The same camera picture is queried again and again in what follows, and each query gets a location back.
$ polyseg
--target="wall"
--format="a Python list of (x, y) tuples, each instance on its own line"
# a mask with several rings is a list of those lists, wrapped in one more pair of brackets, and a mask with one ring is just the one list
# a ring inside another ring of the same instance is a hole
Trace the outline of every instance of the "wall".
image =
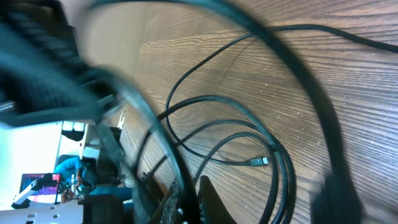
[(62, 122), (8, 129), (0, 124), (0, 210), (11, 208), (22, 174), (53, 172)]

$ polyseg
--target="cable connector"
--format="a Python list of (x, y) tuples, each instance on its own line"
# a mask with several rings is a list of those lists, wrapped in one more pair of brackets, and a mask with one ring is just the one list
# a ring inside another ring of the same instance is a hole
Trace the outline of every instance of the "cable connector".
[(267, 157), (256, 157), (246, 161), (247, 166), (268, 166), (268, 158)]

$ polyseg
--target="wooden surface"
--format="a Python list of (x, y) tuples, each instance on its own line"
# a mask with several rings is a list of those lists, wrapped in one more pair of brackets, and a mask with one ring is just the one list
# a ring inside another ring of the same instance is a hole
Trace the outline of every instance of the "wooden surface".
[[(269, 25), (322, 24), (362, 37), (398, 44), (398, 5), (375, 0), (246, 0), (238, 4)], [(219, 47), (246, 32), (210, 12), (178, 4), (133, 3), (101, 10), (86, 35), (86, 56), (114, 65), (147, 93), (157, 113), (187, 70)], [(333, 101), (343, 130), (352, 177), (366, 205), (368, 222), (398, 221), (398, 55), (354, 44), (320, 31), (279, 32), (320, 80)], [(288, 150), (297, 175), (292, 223), (310, 223), (309, 201), (329, 169), (328, 153), (312, 105), (292, 74), (263, 43), (247, 39), (226, 50), (184, 81), (172, 104), (198, 95), (234, 98), (257, 115)], [(147, 127), (126, 107), (122, 144), (134, 159)], [(200, 103), (171, 116), (179, 136), (219, 118), (241, 119), (218, 103)], [(218, 126), (188, 145), (206, 154), (240, 126)], [(192, 173), (201, 159), (181, 150)], [(153, 140), (142, 170), (164, 155)], [(253, 139), (238, 139), (215, 157), (245, 160), (267, 155)], [(238, 223), (257, 223), (269, 193), (271, 168), (209, 163), (208, 175)], [(169, 162), (157, 173), (168, 187)]]

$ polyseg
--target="blue jeans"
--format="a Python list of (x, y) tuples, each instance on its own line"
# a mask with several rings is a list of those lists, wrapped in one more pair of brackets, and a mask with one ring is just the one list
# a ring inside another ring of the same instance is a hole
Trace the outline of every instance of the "blue jeans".
[[(132, 199), (132, 188), (130, 187), (97, 187), (90, 195), (114, 195), (118, 199), (125, 201)], [(124, 209), (133, 208), (133, 203), (125, 203)]]

